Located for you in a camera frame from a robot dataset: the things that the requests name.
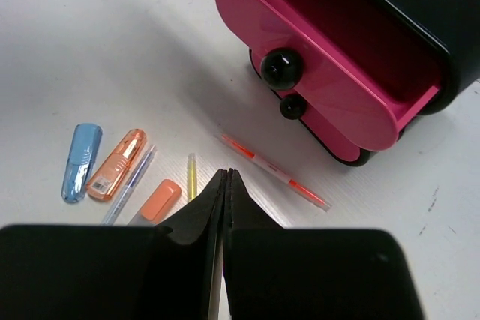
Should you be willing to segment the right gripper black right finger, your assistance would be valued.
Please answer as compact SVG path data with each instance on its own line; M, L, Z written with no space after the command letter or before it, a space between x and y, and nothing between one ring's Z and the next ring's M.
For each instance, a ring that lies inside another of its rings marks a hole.
M285 229L229 170L224 277L233 319L422 319L398 242L381 229Z

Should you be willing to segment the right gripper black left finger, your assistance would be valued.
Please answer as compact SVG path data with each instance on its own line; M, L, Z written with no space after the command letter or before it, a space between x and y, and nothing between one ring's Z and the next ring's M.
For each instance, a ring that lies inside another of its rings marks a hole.
M156 226L4 227L1 317L206 319L226 185Z

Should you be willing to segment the clear blue ballpoint pen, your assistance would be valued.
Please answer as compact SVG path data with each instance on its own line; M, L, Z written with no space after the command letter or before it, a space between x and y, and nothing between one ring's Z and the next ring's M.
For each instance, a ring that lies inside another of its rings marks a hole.
M147 151L143 154L142 158L130 174L129 178L125 182L123 188L120 190L117 197L114 199L112 205L110 206L108 212L101 221L101 225L112 225L119 214L122 212L123 207L131 197L136 186L144 176L147 168L151 164L152 160L155 157L157 148L155 145L151 145Z

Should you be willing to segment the orange double-ended marker pen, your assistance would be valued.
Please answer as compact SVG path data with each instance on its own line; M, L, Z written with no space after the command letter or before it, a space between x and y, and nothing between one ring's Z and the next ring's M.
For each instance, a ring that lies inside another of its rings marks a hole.
M301 197L303 197L313 205L323 209L324 211L328 211L331 208L331 205L314 191L312 191L302 183L294 180L290 175L278 168L275 164L268 161L258 153L246 148L244 145L239 143L231 136L221 134L219 139L232 150L237 151L240 155L242 155L246 159L249 159L249 161L274 176L276 179L287 185L292 191L297 192L297 194L299 194Z

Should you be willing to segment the orange translucent correction tape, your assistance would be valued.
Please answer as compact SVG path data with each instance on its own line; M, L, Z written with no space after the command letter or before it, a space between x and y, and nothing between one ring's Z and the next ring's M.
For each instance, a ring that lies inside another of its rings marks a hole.
M110 201L146 143L144 130L129 130L87 183L87 194L99 202Z

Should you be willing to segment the yellow thin highlighter pen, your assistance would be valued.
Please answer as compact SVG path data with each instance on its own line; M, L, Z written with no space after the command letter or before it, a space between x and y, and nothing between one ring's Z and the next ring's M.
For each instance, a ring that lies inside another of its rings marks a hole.
M187 200L191 201L197 196L197 160L194 153L187 157Z

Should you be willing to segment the orange cap highlighter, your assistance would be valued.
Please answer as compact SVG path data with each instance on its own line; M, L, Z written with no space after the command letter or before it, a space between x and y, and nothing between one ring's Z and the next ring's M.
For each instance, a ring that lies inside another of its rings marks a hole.
M176 182L164 179L128 223L129 226L155 226L180 198L182 189Z

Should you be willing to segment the blue translucent correction tape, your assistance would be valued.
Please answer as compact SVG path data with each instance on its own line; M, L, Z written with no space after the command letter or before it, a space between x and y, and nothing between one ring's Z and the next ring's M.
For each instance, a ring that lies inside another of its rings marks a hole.
M84 198L102 135L97 124L81 123L75 127L61 186L61 197L66 203L78 203Z

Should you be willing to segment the pink drawer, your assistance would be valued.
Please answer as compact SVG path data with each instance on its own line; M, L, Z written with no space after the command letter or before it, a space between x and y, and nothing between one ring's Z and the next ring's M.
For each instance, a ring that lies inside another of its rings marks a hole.
M215 0L254 69L331 153L393 146L440 91L434 54L371 0Z
M261 78L260 63L261 57L249 48L250 63L257 76ZM317 55L317 62L332 62L328 55L320 53ZM275 91L271 90L281 101L290 94L296 94L295 90ZM322 114L307 102L305 114L298 120L310 132L310 134L327 150L330 155L338 162L347 166L363 166L371 158L371 152L359 147L345 137L336 127L334 127Z

